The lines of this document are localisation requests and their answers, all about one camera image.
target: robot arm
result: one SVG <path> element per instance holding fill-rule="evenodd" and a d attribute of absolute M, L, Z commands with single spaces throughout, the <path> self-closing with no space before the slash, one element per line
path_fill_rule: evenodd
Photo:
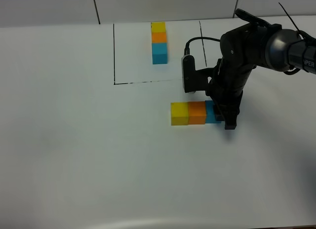
<path fill-rule="evenodd" d="M 225 121 L 225 129 L 236 128 L 243 87 L 256 66 L 288 75 L 299 70 L 316 74 L 314 38 L 303 31 L 282 29 L 280 24 L 271 25 L 241 9 L 235 14 L 249 23 L 222 35 L 223 58 L 214 68 L 196 71 L 189 43 L 182 58 L 185 92 L 205 91 L 215 104 L 216 119 Z"/>

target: black line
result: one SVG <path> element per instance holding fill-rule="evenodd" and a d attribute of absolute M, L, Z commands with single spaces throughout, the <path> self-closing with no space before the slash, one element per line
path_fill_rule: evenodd
<path fill-rule="evenodd" d="M 199 30 L 201 32 L 201 37 L 203 37 L 201 21 L 199 21 Z M 204 40 L 203 39 L 202 39 L 202 46 L 203 46 L 203 52 L 204 52 L 205 66 L 207 67 L 206 54 L 205 54 L 205 48 L 204 48 Z"/>
<path fill-rule="evenodd" d="M 235 18 L 235 11 L 236 11 L 237 6 L 238 6 L 238 1 L 239 1 L 239 0 L 236 0 L 236 5 L 235 5 L 234 13 L 233 13 L 233 18 Z"/>
<path fill-rule="evenodd" d="M 113 24 L 113 63 L 114 63 L 114 85 L 115 85 L 115 30 Z"/>
<path fill-rule="evenodd" d="M 100 23 L 100 17 L 99 17 L 99 13 L 98 13 L 97 4 L 96 4 L 95 0 L 93 0 L 93 2 L 94 2 L 95 12 L 97 13 L 98 22 L 99 22 L 99 24 L 101 24 L 101 23 Z"/>
<path fill-rule="evenodd" d="M 182 80 L 182 79 L 167 79 L 167 80 L 143 81 L 143 82 L 122 82 L 122 83 L 115 83 L 114 85 L 140 84 L 140 83 L 150 83 L 150 82 L 166 82 L 166 81 L 174 81 L 174 80 Z"/>

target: yellow cube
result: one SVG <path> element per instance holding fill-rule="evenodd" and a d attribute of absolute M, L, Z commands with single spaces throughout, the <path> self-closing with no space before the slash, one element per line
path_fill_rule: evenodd
<path fill-rule="evenodd" d="M 189 108 L 187 102 L 171 103 L 171 125 L 188 125 Z"/>
<path fill-rule="evenodd" d="M 166 32 L 165 22 L 152 23 L 152 33 L 165 33 L 165 32 Z"/>

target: white surface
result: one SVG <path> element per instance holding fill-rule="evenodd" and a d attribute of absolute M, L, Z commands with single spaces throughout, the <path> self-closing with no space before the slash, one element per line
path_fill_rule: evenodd
<path fill-rule="evenodd" d="M 166 22 L 166 30 L 168 64 L 153 65 L 151 24 L 115 24 L 116 83 L 182 79 L 185 44 L 191 38 L 200 37 L 200 25 L 197 20 Z M 190 52 L 197 58 L 196 68 L 205 68 L 201 40 L 191 43 Z"/>
<path fill-rule="evenodd" d="M 205 35 L 235 27 L 217 22 Z M 316 223 L 316 76 L 254 70 L 230 135 L 170 126 L 171 102 L 206 97 L 181 80 L 113 85 L 112 31 L 0 29 L 3 228 Z"/>
<path fill-rule="evenodd" d="M 316 15 L 315 0 L 238 0 L 237 8 L 256 16 L 284 16 L 279 2 L 290 15 Z"/>
<path fill-rule="evenodd" d="M 101 24 L 232 18 L 237 0 L 96 0 Z"/>
<path fill-rule="evenodd" d="M 98 24 L 93 0 L 0 0 L 0 27 Z"/>

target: black cable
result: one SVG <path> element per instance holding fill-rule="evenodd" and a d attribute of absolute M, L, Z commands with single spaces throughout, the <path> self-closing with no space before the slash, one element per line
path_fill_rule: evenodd
<path fill-rule="evenodd" d="M 192 38 L 190 39 L 187 44 L 186 44 L 186 48 L 184 49 L 184 55 L 189 55 L 190 54 L 190 43 L 194 40 L 200 40 L 200 39 L 203 39 L 203 40 L 213 40 L 213 41 L 218 41 L 220 42 L 221 40 L 219 39 L 215 39 L 215 38 L 208 38 L 208 37 L 198 37 L 198 38 Z"/>
<path fill-rule="evenodd" d="M 296 24 L 294 23 L 293 19 L 291 18 L 291 16 L 286 12 L 285 8 L 283 7 L 283 5 L 279 2 L 279 5 L 281 5 L 282 9 L 284 10 L 284 12 L 286 13 L 286 15 L 288 16 L 288 18 L 291 20 L 291 22 L 293 23 L 293 25 L 295 26 L 295 28 L 297 29 L 298 33 L 302 35 L 300 29 L 296 26 Z"/>
<path fill-rule="evenodd" d="M 294 75 L 294 74 L 298 73 L 299 71 L 300 71 L 300 69 L 295 69 L 293 71 L 285 71 L 284 73 L 286 75 Z"/>

